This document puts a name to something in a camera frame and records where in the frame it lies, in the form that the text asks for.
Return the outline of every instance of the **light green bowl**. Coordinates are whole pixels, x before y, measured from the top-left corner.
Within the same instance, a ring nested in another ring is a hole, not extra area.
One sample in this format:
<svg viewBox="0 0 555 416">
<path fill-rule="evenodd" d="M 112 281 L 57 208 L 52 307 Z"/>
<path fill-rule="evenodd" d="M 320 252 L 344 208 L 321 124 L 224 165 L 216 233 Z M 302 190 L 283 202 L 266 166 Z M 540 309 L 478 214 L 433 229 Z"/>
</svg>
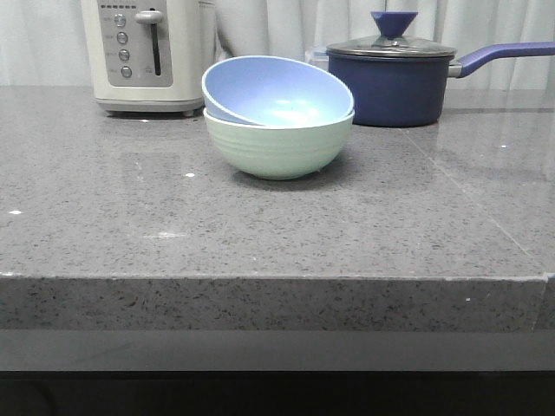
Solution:
<svg viewBox="0 0 555 416">
<path fill-rule="evenodd" d="M 231 123 L 204 111 L 213 144 L 230 165 L 263 179 L 294 179 L 328 165 L 341 152 L 354 113 L 330 124 L 266 127 Z"/>
</svg>

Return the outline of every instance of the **toaster control panel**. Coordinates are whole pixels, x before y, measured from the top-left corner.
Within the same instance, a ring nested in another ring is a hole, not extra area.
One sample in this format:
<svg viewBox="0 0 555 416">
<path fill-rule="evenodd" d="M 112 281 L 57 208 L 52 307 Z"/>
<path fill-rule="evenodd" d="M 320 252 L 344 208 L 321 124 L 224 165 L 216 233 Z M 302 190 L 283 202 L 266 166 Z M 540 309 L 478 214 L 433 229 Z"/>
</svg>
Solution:
<svg viewBox="0 0 555 416">
<path fill-rule="evenodd" d="M 166 0 L 97 0 L 108 81 L 115 87 L 170 87 Z"/>
</svg>

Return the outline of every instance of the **toaster button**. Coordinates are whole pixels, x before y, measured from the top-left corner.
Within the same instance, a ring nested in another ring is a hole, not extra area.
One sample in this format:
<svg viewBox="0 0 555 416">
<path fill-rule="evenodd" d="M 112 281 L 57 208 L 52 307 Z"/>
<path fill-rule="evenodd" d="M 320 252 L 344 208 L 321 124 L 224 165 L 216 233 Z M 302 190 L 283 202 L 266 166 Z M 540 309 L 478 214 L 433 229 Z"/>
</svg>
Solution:
<svg viewBox="0 0 555 416">
<path fill-rule="evenodd" d="M 129 61 L 129 51 L 126 49 L 122 49 L 118 56 L 122 61 Z"/>
<path fill-rule="evenodd" d="M 118 33 L 116 38 L 117 38 L 118 42 L 122 45 L 125 45 L 127 43 L 127 33 L 125 33 L 125 32 Z"/>
<path fill-rule="evenodd" d="M 114 23 L 118 28 L 123 28 L 126 23 L 126 18 L 121 13 L 114 15 Z"/>
<path fill-rule="evenodd" d="M 121 69 L 121 74 L 123 75 L 124 78 L 131 78 L 131 68 L 130 67 L 123 67 Z"/>
</svg>

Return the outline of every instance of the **blue bowl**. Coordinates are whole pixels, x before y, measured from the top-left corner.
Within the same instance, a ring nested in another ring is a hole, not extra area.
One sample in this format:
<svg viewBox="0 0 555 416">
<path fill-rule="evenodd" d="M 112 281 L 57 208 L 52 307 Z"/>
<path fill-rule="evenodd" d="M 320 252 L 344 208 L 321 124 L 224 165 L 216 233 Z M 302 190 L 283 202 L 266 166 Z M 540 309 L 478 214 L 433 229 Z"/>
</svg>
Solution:
<svg viewBox="0 0 555 416">
<path fill-rule="evenodd" d="M 258 126 L 329 124 L 353 111 L 353 95 L 334 75 L 277 56 L 239 56 L 202 76 L 207 112 L 217 119 Z"/>
</svg>

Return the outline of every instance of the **bowl rim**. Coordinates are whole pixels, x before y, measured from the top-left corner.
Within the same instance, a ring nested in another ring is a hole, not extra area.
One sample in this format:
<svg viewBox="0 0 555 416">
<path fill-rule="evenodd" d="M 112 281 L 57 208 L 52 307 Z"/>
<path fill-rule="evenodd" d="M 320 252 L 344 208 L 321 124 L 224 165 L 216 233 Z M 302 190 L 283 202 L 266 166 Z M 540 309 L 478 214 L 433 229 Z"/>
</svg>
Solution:
<svg viewBox="0 0 555 416">
<path fill-rule="evenodd" d="M 349 114 L 342 117 L 341 119 L 336 119 L 336 120 L 330 121 L 328 123 L 309 124 L 309 125 L 306 125 L 306 126 L 273 126 L 273 125 L 236 123 L 236 122 L 233 122 L 233 121 L 222 120 L 222 119 L 219 119 L 218 117 L 214 117 L 213 115 L 208 113 L 208 109 L 206 107 L 202 111 L 202 115 L 205 117 L 205 119 L 214 121 L 218 124 L 225 124 L 225 125 L 230 126 L 230 127 L 242 127 L 242 128 L 249 128 L 249 129 L 254 129 L 254 130 L 303 130 L 303 129 L 307 129 L 307 128 L 319 128 L 319 127 L 333 126 L 335 124 L 344 123 L 348 119 L 353 119 L 355 117 L 355 110 L 354 109 L 351 110 Z"/>
<path fill-rule="evenodd" d="M 226 58 L 222 61 L 216 62 L 213 65 L 211 65 L 210 67 L 208 67 L 206 69 L 206 71 L 204 72 L 204 74 L 202 75 L 202 78 L 200 79 L 200 86 L 202 88 L 202 94 L 205 95 L 205 97 L 207 97 L 210 102 L 219 110 L 228 113 L 229 115 L 237 118 L 238 120 L 242 120 L 245 123 L 248 123 L 249 125 L 252 126 L 264 126 L 264 127 L 269 127 L 269 126 L 275 126 L 275 127 L 299 127 L 299 126 L 293 126 L 293 125 L 277 125 L 277 124 L 261 124 L 255 120 L 249 119 L 248 117 L 244 117 L 242 115 L 239 115 L 233 111 L 231 111 L 230 109 L 228 109 L 227 107 L 222 106 L 217 100 L 214 99 L 214 97 L 208 92 L 208 90 L 206 89 L 206 77 L 208 76 L 208 74 L 210 73 L 210 71 L 212 71 L 214 68 L 218 67 L 219 65 L 223 65 L 226 62 L 229 61 L 240 61 L 240 60 L 247 60 L 247 59 L 269 59 L 269 60 L 277 60 L 277 61 L 286 61 L 286 62 L 293 62 L 295 64 L 300 64 L 303 65 L 305 67 L 310 67 L 318 72 L 324 73 L 326 76 L 328 76 L 331 79 L 334 79 L 335 81 L 339 82 L 339 84 L 341 84 L 343 86 L 343 89 L 347 92 L 347 94 L 349 95 L 349 108 L 350 110 L 346 113 L 346 114 L 350 114 L 353 111 L 353 108 L 355 107 L 355 98 L 353 97 L 353 93 L 351 92 L 351 90 L 349 89 L 349 87 L 347 87 L 347 85 L 340 80 L 339 78 L 337 78 L 335 75 L 333 75 L 332 73 L 321 69 L 315 65 L 311 65 L 307 62 L 303 62 L 303 61 L 298 61 L 296 59 L 291 59 L 291 58 L 285 58 L 282 56 L 274 56 L 274 55 L 242 55 L 242 56 L 233 56 L 231 58 Z M 327 124 L 333 124 L 333 123 L 320 123 L 320 124 L 308 124 L 306 125 L 307 127 L 311 127 L 311 126 L 321 126 L 321 125 L 327 125 Z"/>
</svg>

